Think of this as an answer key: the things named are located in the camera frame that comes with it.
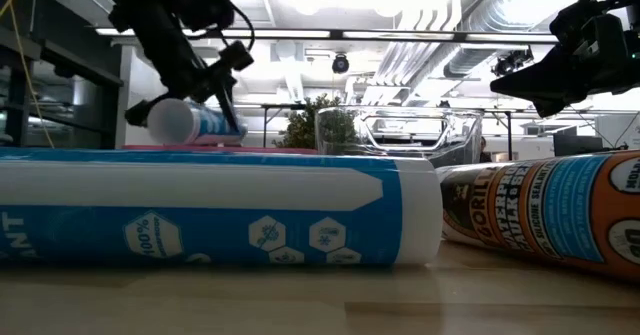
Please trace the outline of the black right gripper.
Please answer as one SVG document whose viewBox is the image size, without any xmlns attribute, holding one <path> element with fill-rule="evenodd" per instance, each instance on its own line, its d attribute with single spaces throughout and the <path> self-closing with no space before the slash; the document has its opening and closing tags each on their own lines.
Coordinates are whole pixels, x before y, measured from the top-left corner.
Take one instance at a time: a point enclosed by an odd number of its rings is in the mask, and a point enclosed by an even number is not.
<svg viewBox="0 0 640 335">
<path fill-rule="evenodd" d="M 490 83 L 499 94 L 532 99 L 549 117 L 583 95 L 622 94 L 639 86 L 639 34 L 625 30 L 612 1 L 578 0 L 549 29 L 558 40 L 539 62 Z"/>
</svg>

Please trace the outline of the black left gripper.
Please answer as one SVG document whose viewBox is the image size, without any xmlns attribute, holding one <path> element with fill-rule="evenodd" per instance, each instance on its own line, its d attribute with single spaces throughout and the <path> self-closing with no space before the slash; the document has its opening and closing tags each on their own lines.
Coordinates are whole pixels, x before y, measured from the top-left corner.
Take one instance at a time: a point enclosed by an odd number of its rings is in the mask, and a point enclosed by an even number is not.
<svg viewBox="0 0 640 335">
<path fill-rule="evenodd" d="M 196 103 L 204 103 L 214 96 L 219 107 L 234 132 L 238 132 L 238 123 L 228 93 L 236 80 L 232 72 L 244 70 L 254 62 L 249 50 L 240 41 L 230 43 L 219 52 L 218 59 L 211 65 L 197 65 L 187 76 L 185 83 L 177 89 L 156 97 L 153 100 L 141 100 L 124 113 L 125 120 L 131 126 L 146 127 L 151 109 L 159 102 L 169 99 L 190 98 Z"/>
</svg>

